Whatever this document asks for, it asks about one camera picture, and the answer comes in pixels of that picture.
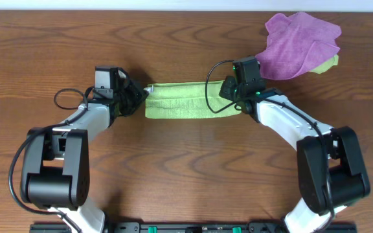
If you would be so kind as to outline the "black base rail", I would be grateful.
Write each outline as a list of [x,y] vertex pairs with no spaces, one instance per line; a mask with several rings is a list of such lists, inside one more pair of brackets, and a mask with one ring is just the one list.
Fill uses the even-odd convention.
[[[71,233],[72,229],[60,223],[34,223],[30,233]],[[246,224],[146,224],[137,222],[112,223],[105,227],[106,233],[285,233],[288,232],[279,222],[253,221]],[[357,233],[353,223],[330,225],[326,233]]]

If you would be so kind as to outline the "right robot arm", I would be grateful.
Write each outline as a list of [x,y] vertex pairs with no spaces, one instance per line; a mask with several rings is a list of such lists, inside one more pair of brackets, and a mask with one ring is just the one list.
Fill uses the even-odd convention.
[[227,76],[220,96],[278,133],[297,152],[301,199],[284,218],[287,232],[324,232],[335,215],[369,196],[370,181],[355,131],[334,128],[295,107],[279,90]]

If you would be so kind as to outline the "green microfiber cloth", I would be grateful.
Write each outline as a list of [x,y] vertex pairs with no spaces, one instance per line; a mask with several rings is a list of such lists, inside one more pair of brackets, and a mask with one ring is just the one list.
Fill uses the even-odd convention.
[[205,93],[205,82],[154,83],[146,90],[149,95],[145,101],[145,117],[151,119],[202,119],[221,118],[239,115],[233,106],[220,113],[219,110],[231,103],[219,96],[222,81],[209,82]]

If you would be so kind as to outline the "purple microfiber cloth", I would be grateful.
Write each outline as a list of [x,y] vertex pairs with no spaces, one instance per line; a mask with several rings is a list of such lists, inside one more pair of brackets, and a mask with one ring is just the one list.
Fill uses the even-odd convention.
[[333,58],[340,48],[341,27],[305,12],[275,14],[265,23],[266,49],[255,58],[260,74],[270,80],[289,80]]

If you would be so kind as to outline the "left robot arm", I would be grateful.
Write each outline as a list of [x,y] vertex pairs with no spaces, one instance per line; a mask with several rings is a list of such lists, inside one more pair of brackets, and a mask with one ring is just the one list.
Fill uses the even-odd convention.
[[89,197],[89,143],[118,117],[132,115],[148,92],[119,78],[75,93],[81,101],[71,116],[28,131],[10,165],[8,187],[22,209],[58,216],[68,232],[114,232],[116,224]]

